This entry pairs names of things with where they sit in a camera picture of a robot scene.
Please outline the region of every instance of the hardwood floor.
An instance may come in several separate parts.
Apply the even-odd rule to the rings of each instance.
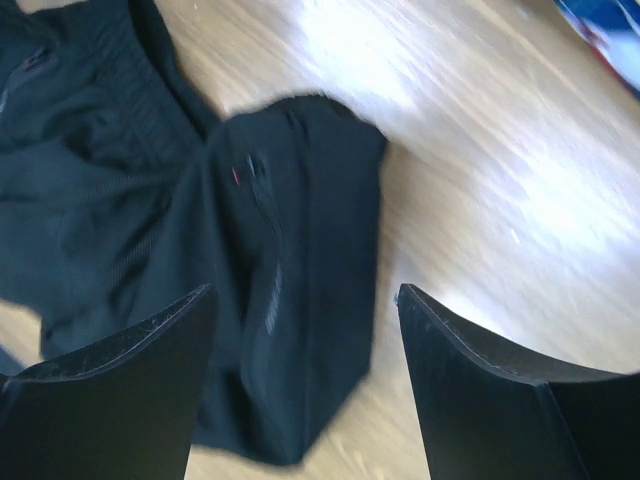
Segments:
[[[301,468],[194,449],[188,479],[428,478],[392,303],[401,282],[543,353],[640,367],[640,103],[551,0],[158,5],[221,114],[321,89],[394,142],[371,376]],[[0,318],[0,341],[35,362],[35,319]]]

